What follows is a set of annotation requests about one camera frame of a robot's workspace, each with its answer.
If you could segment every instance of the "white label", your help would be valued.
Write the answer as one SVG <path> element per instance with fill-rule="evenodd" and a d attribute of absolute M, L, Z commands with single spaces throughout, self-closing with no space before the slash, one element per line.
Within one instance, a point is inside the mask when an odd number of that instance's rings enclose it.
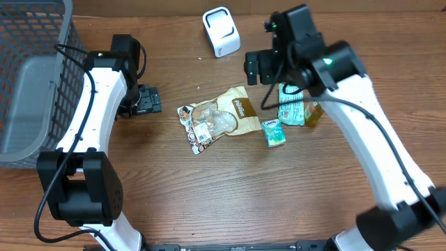
<path fill-rule="evenodd" d="M 208 131 L 208 125 L 206 123 L 201 123 L 194 127 L 194 133 L 195 137 L 198 139 L 198 143 L 202 143 L 208 139 L 211 138 L 209 131 Z"/>

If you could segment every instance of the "barcode label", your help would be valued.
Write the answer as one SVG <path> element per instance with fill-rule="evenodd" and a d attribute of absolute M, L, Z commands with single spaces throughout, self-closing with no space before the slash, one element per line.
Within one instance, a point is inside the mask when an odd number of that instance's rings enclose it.
<path fill-rule="evenodd" d="M 202 143 L 211 138 L 208 125 L 206 123 L 201 123 L 194 127 L 195 136 L 198 139 L 198 143 Z"/>
<path fill-rule="evenodd" d="M 284 111 L 284 119 L 288 119 L 289 116 L 290 116 L 290 111 L 288 110 Z"/>

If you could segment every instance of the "brown snack bag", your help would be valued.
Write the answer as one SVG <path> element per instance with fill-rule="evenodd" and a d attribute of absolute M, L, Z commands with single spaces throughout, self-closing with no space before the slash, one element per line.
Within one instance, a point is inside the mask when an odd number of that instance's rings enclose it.
<path fill-rule="evenodd" d="M 214 98 L 179 107 L 192 151 L 199 154 L 223 135 L 242 135 L 262 127 L 245 87 L 233 87 Z"/>

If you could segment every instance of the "blue and white package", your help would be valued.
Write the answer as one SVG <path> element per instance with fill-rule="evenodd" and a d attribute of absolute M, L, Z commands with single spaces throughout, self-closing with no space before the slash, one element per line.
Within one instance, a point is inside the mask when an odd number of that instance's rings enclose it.
<path fill-rule="evenodd" d="M 298 94 L 285 94 L 283 92 L 284 84 L 279 84 L 279 102 L 287 102 L 292 100 L 299 100 L 304 97 L 304 93 L 301 91 Z M 293 93 L 297 91 L 299 88 L 297 86 L 286 87 L 287 93 Z M 279 120 L 289 126 L 303 126 L 305 124 L 304 117 L 304 103 L 295 102 L 287 105 L 281 105 L 279 107 L 279 112 L 277 113 L 277 117 Z"/>

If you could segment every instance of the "snack package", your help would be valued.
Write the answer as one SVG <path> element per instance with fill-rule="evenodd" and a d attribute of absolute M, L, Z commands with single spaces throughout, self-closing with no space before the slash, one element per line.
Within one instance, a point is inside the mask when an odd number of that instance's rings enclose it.
<path fill-rule="evenodd" d="M 212 100 L 179 107 L 177 112 L 195 154 L 223 135 L 261 130 L 259 118 L 243 86 L 230 88 Z"/>
<path fill-rule="evenodd" d="M 268 147 L 285 144 L 285 133 L 279 119 L 265 121 L 262 123 L 263 133 L 265 133 Z"/>
<path fill-rule="evenodd" d="M 287 102 L 292 100 L 299 100 L 304 97 L 303 91 L 299 92 L 295 95 L 285 94 L 283 92 L 284 84 L 279 84 L 279 102 Z M 293 93 L 297 91 L 299 87 L 297 86 L 290 86 L 288 85 L 286 87 L 287 93 Z M 277 117 L 279 120 L 286 124 L 286 125 L 292 125 L 292 126 L 303 126 L 305 124 L 305 117 L 304 117 L 304 103 L 302 102 L 295 102 L 288 105 L 281 105 L 279 107 L 279 112 L 277 113 Z"/>

